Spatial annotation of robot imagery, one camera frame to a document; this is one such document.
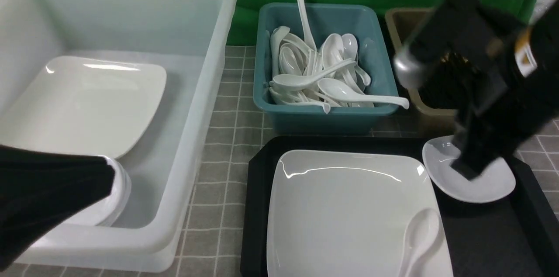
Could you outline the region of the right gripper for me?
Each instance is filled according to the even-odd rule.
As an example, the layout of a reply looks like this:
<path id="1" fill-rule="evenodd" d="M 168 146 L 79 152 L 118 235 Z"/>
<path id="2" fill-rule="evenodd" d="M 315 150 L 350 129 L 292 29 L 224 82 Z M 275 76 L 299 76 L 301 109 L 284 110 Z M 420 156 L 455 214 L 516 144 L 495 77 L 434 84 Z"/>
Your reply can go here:
<path id="1" fill-rule="evenodd" d="M 422 88 L 442 70 L 442 58 L 466 60 L 451 70 L 465 97 L 457 106 L 453 145 L 460 150 L 451 167 L 467 180 L 479 177 L 538 131 L 538 104 L 528 76 L 514 57 L 520 27 L 480 0 L 442 0 L 412 32 L 393 59 L 400 84 Z"/>

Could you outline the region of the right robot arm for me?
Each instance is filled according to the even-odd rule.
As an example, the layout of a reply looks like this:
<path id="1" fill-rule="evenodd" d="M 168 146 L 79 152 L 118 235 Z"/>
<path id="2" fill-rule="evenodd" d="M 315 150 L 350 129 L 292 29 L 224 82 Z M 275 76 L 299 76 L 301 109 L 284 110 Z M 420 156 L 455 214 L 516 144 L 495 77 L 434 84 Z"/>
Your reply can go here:
<path id="1" fill-rule="evenodd" d="M 457 73 L 465 102 L 455 116 L 451 167 L 473 180 L 495 159 L 510 156 L 558 116 L 558 2 L 533 24 L 480 0 L 442 0 L 393 59 L 400 84 L 419 89 L 446 54 L 470 66 Z"/>

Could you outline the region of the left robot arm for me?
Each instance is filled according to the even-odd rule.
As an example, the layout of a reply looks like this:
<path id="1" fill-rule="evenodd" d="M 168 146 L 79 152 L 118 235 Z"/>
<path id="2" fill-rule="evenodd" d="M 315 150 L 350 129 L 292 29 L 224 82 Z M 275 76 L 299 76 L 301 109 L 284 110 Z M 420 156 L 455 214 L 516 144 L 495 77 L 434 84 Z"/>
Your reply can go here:
<path id="1" fill-rule="evenodd" d="M 108 197 L 117 172 L 104 156 L 1 146 L 1 270 L 66 219 Z"/>

